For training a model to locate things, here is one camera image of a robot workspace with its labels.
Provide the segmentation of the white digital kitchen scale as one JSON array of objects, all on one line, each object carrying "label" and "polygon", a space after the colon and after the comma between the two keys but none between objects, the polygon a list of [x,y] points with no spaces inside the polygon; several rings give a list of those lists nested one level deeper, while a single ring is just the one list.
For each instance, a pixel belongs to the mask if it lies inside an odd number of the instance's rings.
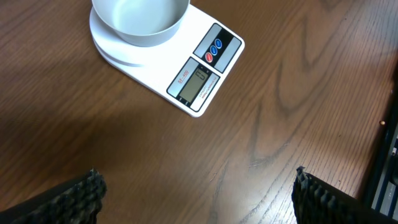
[{"label": "white digital kitchen scale", "polygon": [[190,5],[177,33],[154,47],[120,39],[90,12],[95,47],[114,68],[190,116],[201,116],[244,50],[243,39]]}]

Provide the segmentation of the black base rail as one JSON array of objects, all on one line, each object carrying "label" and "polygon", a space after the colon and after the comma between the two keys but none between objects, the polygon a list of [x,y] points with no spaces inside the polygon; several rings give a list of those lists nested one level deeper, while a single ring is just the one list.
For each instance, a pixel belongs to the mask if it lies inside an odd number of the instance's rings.
[{"label": "black base rail", "polygon": [[381,126],[382,136],[365,185],[365,206],[394,221],[397,220],[397,96],[393,97],[389,116]]}]

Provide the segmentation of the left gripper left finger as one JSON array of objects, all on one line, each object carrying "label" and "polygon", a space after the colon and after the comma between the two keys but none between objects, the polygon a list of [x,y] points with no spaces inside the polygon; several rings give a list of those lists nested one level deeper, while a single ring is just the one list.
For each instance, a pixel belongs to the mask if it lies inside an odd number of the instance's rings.
[{"label": "left gripper left finger", "polygon": [[107,191],[95,169],[1,212],[1,223],[96,224]]}]

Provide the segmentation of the grey round bowl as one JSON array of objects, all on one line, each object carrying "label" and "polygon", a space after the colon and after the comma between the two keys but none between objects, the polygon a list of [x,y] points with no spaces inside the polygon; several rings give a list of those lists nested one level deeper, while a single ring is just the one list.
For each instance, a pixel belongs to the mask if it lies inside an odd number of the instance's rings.
[{"label": "grey round bowl", "polygon": [[190,0],[92,0],[98,17],[127,43],[153,47],[180,28]]}]

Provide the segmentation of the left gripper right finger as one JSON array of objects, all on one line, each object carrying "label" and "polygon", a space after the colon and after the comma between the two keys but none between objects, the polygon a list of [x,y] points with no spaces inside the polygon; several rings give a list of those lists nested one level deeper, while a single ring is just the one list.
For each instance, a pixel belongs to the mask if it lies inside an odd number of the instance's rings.
[{"label": "left gripper right finger", "polygon": [[297,168],[292,191],[298,224],[397,224],[314,175]]}]

